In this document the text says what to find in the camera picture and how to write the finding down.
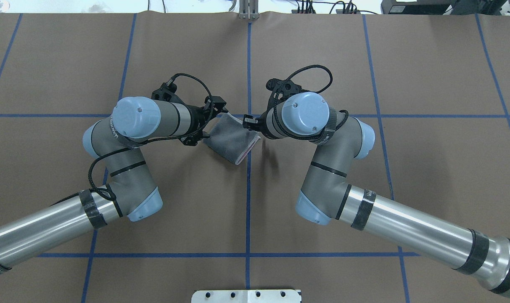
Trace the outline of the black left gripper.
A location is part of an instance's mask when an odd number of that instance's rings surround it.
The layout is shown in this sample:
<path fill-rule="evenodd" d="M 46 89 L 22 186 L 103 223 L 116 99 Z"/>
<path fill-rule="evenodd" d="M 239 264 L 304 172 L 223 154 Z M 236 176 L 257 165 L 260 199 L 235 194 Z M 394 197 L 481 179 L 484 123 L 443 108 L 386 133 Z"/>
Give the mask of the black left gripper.
<path fill-rule="evenodd" d="M 222 97 L 206 97 L 205 105 L 201 107 L 190 105 L 190 133 L 195 132 L 195 137 L 203 137 L 203 128 L 209 115 L 227 113 L 226 105 L 227 102 Z"/>

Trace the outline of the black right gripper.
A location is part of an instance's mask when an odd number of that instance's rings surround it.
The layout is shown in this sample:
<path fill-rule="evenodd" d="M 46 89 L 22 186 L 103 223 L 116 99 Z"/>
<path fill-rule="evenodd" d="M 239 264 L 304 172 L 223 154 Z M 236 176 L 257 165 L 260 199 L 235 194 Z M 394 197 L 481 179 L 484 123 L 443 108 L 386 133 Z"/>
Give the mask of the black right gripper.
<path fill-rule="evenodd" d="M 270 128 L 267 124 L 267 116 L 268 113 L 263 113 L 258 118 L 245 114 L 243 116 L 243 128 L 259 132 L 268 139 L 276 139 L 276 136 L 270 132 Z"/>

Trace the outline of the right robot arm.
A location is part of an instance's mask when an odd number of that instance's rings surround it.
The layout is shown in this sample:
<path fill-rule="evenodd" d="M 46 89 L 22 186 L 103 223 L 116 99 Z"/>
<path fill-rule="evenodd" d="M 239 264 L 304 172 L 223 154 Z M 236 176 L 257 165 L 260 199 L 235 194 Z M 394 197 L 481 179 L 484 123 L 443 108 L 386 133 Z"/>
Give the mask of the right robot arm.
<path fill-rule="evenodd" d="M 375 132 L 368 124 L 336 111 L 318 93 L 301 92 L 271 101 L 260 117 L 244 115 L 243 127 L 269 139 L 317 146 L 295 205 L 303 219 L 322 226 L 332 219 L 344 222 L 414 249 L 510 298 L 509 238 L 456 226 L 348 182 L 353 160 L 365 158 L 374 146 Z"/>

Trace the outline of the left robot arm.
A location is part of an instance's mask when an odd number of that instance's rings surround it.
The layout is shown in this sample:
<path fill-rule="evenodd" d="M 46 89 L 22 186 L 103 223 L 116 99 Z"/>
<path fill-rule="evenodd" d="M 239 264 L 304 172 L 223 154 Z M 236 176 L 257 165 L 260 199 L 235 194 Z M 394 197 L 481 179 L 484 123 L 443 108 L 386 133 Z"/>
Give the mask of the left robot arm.
<path fill-rule="evenodd" d="M 206 124 L 226 113 L 225 106 L 219 96 L 207 96 L 202 107 L 186 105 L 176 96 L 120 99 L 112 114 L 88 128 L 82 138 L 95 159 L 87 175 L 89 188 L 0 227 L 0 275 L 118 218 L 137 222 L 159 211 L 162 197 L 141 146 L 154 137 L 179 138 L 193 146 Z"/>

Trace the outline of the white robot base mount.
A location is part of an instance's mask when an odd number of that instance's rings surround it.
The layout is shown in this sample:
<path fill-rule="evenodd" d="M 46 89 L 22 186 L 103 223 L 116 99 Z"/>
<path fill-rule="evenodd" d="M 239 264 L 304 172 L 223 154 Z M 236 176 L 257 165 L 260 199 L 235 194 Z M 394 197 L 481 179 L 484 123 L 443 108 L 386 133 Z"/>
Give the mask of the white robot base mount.
<path fill-rule="evenodd" d="M 201 290 L 192 303 L 302 303 L 301 291 L 293 289 Z"/>

